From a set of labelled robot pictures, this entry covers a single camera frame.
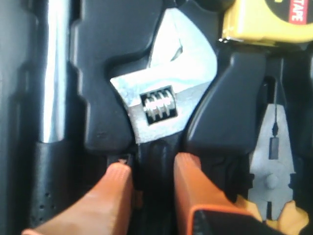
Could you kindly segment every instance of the wrench adjustment screw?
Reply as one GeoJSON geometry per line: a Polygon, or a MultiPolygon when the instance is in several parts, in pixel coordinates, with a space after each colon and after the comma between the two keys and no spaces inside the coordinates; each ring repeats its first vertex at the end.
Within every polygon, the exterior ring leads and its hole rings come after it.
{"type": "Polygon", "coordinates": [[[177,116],[171,87],[141,95],[143,109],[149,124],[177,116]]]}

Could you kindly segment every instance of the black screwdriver handle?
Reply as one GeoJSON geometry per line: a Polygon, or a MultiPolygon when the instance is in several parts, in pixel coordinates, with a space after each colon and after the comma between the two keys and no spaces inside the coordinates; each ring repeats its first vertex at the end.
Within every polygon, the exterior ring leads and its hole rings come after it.
{"type": "Polygon", "coordinates": [[[36,143],[30,224],[36,227],[70,204],[70,144],[36,143]]]}

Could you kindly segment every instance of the metal shaft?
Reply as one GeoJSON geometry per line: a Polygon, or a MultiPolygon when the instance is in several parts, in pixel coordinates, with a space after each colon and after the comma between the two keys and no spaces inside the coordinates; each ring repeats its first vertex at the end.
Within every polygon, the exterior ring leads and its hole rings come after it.
{"type": "Polygon", "coordinates": [[[47,0],[47,49],[39,141],[58,142],[65,136],[67,55],[70,0],[47,0]]]}

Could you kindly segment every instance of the tape measure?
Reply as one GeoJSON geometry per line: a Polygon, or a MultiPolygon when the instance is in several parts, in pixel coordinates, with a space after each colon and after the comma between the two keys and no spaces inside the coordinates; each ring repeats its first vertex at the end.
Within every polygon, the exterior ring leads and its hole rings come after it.
{"type": "Polygon", "coordinates": [[[223,39],[248,43],[313,40],[313,0],[236,0],[226,11],[223,39]]]}

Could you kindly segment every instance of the adjustable wrench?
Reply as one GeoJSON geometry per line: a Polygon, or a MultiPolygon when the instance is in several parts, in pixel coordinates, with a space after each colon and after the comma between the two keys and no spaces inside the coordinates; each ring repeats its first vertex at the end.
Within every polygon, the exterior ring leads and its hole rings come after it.
{"type": "Polygon", "coordinates": [[[182,131],[217,73],[202,32],[176,8],[165,10],[146,69],[114,77],[137,144],[182,131]]]}

